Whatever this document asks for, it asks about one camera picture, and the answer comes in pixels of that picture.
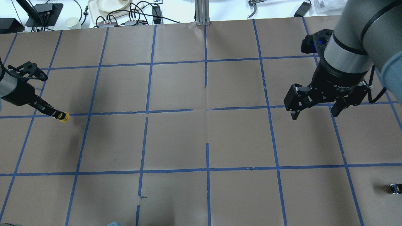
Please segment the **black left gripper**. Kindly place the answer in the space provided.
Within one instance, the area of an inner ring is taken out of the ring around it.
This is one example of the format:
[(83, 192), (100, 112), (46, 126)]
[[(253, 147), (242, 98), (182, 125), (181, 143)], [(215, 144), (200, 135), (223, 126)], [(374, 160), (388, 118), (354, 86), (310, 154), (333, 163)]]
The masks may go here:
[(16, 106), (31, 104), (33, 108), (55, 119), (62, 118), (62, 112), (55, 109), (40, 96), (35, 95), (34, 87), (10, 75), (3, 77), (3, 100)]

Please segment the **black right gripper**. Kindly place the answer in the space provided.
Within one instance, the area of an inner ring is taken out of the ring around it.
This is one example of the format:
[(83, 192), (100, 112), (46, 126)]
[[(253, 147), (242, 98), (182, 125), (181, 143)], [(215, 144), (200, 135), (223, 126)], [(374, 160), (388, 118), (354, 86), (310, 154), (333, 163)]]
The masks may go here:
[(335, 101), (331, 114), (338, 117), (343, 109), (359, 105), (368, 94), (370, 87), (364, 80), (366, 73), (345, 73), (330, 66), (326, 60), (319, 60), (310, 87), (292, 84), (283, 100), (284, 106), (295, 121), (302, 110), (314, 106), (313, 101)]

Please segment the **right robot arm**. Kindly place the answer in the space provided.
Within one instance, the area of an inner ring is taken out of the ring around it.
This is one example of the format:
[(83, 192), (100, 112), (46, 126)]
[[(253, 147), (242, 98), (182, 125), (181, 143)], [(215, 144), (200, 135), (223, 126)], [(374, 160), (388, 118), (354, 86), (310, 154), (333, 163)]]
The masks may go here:
[(301, 52), (317, 53), (320, 61), (311, 83), (292, 84), (283, 100), (293, 120), (319, 103), (334, 102), (333, 117), (360, 105), (371, 90), (364, 80), (371, 66), (401, 102), (401, 7), (400, 0), (349, 0), (334, 30), (305, 37)]

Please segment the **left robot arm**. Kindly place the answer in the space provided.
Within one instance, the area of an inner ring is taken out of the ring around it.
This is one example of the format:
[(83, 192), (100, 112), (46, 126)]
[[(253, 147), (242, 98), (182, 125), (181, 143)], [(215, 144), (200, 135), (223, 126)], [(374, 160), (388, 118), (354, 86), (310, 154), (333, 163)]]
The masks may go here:
[(57, 110), (48, 102), (36, 95), (35, 88), (28, 83), (29, 80), (45, 82), (48, 76), (37, 64), (30, 61), (14, 67), (7, 67), (1, 63), (0, 96), (1, 99), (15, 106), (29, 105), (40, 113), (65, 122), (69, 114)]

